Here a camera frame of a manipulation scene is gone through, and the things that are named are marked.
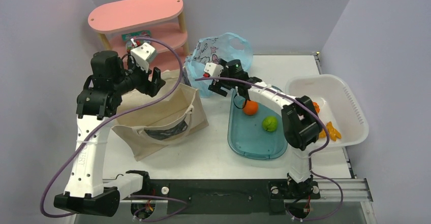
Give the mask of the light blue plastic grocery bag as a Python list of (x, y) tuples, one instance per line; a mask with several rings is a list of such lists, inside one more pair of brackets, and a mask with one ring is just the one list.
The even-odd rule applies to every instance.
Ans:
[(205, 65), (218, 62), (220, 59), (230, 61), (239, 59), (244, 71), (248, 71), (253, 62), (253, 49), (250, 42), (234, 33), (202, 38), (198, 41), (192, 54), (184, 62), (184, 82), (198, 89), (201, 98), (210, 97), (210, 81), (196, 81), (203, 77)]

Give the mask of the orange mandarin fruit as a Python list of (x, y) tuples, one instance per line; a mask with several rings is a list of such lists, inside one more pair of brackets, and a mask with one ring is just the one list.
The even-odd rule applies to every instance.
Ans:
[(242, 105), (242, 111), (245, 115), (255, 115), (259, 110), (259, 104), (254, 101), (245, 100)]

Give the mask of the beige canvas tote bag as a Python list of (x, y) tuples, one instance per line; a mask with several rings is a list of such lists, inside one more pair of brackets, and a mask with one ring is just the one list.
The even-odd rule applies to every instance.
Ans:
[(166, 99), (146, 108), (130, 111), (168, 93), (178, 76), (178, 70), (164, 71), (162, 79), (166, 84), (153, 98), (138, 90), (122, 96), (122, 103), (117, 109), (118, 118), (111, 129), (128, 144), (136, 161), (168, 145), (178, 144), (186, 136), (209, 125), (199, 91), (183, 83)]

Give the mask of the green candy packet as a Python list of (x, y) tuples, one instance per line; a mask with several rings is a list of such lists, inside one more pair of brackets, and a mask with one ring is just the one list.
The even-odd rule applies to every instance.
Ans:
[(121, 39), (125, 42), (126, 52), (130, 53), (133, 48), (141, 46), (143, 43), (151, 43), (151, 41), (142, 40), (141, 38), (151, 38), (151, 31), (144, 29), (132, 33), (122, 34)]

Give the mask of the green round fruit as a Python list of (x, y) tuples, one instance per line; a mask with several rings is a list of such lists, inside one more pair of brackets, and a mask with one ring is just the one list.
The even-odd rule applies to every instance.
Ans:
[(267, 116), (263, 119), (262, 128), (267, 132), (275, 132), (278, 128), (278, 119), (275, 116)]

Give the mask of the small orange pumpkin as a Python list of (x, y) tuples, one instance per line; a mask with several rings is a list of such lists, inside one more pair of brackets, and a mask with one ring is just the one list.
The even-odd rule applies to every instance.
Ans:
[(318, 114), (320, 112), (320, 106), (316, 102), (313, 102), (313, 106), (314, 106), (316, 113)]

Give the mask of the yellow-orange bumpy food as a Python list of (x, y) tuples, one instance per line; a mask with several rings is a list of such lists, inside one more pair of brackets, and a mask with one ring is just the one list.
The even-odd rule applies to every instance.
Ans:
[[(342, 138), (341, 133), (333, 126), (331, 121), (326, 124), (326, 129), (329, 132), (329, 138), (332, 141), (336, 141), (337, 139)], [(324, 130), (319, 133), (319, 139), (323, 138), (326, 138), (326, 133)]]

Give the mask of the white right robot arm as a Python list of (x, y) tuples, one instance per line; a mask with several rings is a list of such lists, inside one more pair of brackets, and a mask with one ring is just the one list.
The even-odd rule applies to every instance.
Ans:
[(208, 89), (214, 93), (225, 97), (228, 91), (235, 90), (241, 97), (257, 102), (281, 117), (283, 135), (293, 151), (287, 190), (294, 198), (302, 197), (307, 192), (305, 181), (312, 177), (308, 146), (318, 140), (324, 127), (312, 100), (307, 96), (287, 95), (260, 78), (249, 76), (238, 59), (207, 63), (203, 79), (211, 81)]

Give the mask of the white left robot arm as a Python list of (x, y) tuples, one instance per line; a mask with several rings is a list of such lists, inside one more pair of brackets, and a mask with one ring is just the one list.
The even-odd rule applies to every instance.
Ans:
[(122, 58), (112, 50), (93, 55), (92, 74), (77, 97), (77, 146), (70, 159), (72, 172), (63, 193), (54, 198), (54, 207), (68, 215), (88, 214), (112, 217), (121, 200), (134, 194), (140, 199), (151, 194), (149, 175), (129, 170), (109, 183), (103, 182), (106, 145), (110, 121), (122, 103), (122, 96), (132, 90), (154, 97), (164, 86), (161, 71), (151, 70), (154, 51), (132, 52), (132, 63), (125, 69)]

